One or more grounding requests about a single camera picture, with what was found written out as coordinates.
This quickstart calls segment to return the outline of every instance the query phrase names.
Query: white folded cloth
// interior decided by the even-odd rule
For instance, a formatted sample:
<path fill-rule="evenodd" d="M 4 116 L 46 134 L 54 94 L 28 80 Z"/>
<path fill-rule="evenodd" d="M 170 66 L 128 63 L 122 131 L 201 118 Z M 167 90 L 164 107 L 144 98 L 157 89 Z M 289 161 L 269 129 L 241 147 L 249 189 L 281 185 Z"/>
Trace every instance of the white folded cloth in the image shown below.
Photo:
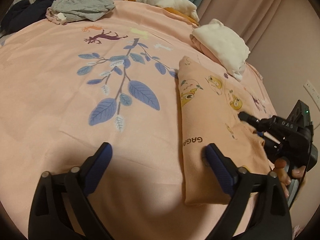
<path fill-rule="evenodd" d="M 136 2 L 147 3 L 149 5 L 158 6 L 160 8 L 170 7 L 189 16 L 197 23 L 199 22 L 199 17 L 196 11 L 197 6 L 189 0 L 136 0 Z"/>
<path fill-rule="evenodd" d="M 194 29 L 192 35 L 217 57 L 230 75 L 242 80 L 250 51 L 238 34 L 212 19 L 209 24 Z"/>

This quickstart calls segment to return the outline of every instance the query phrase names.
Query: gray folded cloth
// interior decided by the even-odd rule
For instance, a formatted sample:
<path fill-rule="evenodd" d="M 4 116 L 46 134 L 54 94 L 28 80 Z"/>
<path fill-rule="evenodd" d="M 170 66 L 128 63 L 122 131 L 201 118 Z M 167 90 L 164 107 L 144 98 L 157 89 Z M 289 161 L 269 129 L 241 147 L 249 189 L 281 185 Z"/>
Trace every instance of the gray folded cloth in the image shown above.
<path fill-rule="evenodd" d="M 52 15 L 63 13 L 65 22 L 76 22 L 84 19 L 96 21 L 114 8 L 112 0 L 56 0 L 49 10 Z"/>

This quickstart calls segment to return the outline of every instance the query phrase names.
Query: trigger handle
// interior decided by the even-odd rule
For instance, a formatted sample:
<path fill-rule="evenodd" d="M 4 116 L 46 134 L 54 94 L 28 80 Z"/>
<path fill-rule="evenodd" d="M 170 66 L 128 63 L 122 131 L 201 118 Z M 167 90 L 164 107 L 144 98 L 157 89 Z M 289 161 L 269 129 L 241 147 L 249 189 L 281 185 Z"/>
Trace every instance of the trigger handle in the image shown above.
<path fill-rule="evenodd" d="M 284 168 L 284 170 L 288 173 L 288 175 L 291 179 L 290 185 L 287 186 L 287 189 L 289 191 L 289 197 L 287 197 L 287 203 L 290 208 L 295 200 L 295 196 L 298 191 L 298 187 L 299 187 L 299 183 L 300 183 L 299 179 L 295 179 L 292 176 L 292 170 L 297 169 L 298 167 L 295 166 L 292 162 L 290 162 L 288 158 L 286 158 L 286 157 L 281 157 L 281 158 L 287 162 L 287 165 Z"/>

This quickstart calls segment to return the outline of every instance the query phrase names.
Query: screw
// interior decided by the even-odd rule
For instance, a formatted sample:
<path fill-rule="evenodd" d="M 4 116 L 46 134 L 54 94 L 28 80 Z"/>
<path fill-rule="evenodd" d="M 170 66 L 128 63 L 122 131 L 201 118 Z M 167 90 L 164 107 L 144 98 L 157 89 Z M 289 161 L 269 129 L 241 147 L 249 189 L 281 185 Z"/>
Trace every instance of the screw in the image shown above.
<path fill-rule="evenodd" d="M 73 167 L 73 168 L 71 169 L 71 172 L 72 172 L 72 173 L 77 173 L 79 170 L 80 170 L 79 167 Z"/>
<path fill-rule="evenodd" d="M 271 171 L 271 172 L 269 173 L 269 175 L 270 175 L 271 177 L 273 177 L 273 178 L 276 178 L 276 177 L 277 177 L 277 174 L 276 174 L 274 171 Z"/>
<path fill-rule="evenodd" d="M 248 172 L 248 170 L 244 167 L 240 167 L 238 171 L 241 172 L 242 174 L 246 174 Z"/>
<path fill-rule="evenodd" d="M 43 177 L 43 178 L 46 178 L 46 177 L 48 177 L 49 176 L 49 172 L 48 171 L 45 171 L 45 172 L 43 172 L 42 174 L 41 174 L 41 177 Z"/>

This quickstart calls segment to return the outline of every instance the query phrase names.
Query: hand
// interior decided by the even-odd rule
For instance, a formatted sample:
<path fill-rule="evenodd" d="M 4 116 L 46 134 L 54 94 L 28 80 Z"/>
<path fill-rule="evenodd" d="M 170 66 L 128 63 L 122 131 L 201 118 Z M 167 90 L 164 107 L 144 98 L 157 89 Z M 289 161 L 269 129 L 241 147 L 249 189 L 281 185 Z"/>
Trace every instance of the hand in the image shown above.
<path fill-rule="evenodd" d="M 291 179 L 288 173 L 286 173 L 284 170 L 286 165 L 287 165 L 287 162 L 284 159 L 279 158 L 275 162 L 275 168 L 273 169 L 273 171 L 278 175 L 278 178 L 280 180 L 281 186 L 284 191 L 284 195 L 287 198 L 289 197 L 289 191 L 286 186 L 290 185 Z M 305 166 L 301 166 L 298 169 L 292 170 L 292 177 L 294 177 L 295 179 L 301 179 L 305 168 L 306 168 Z"/>

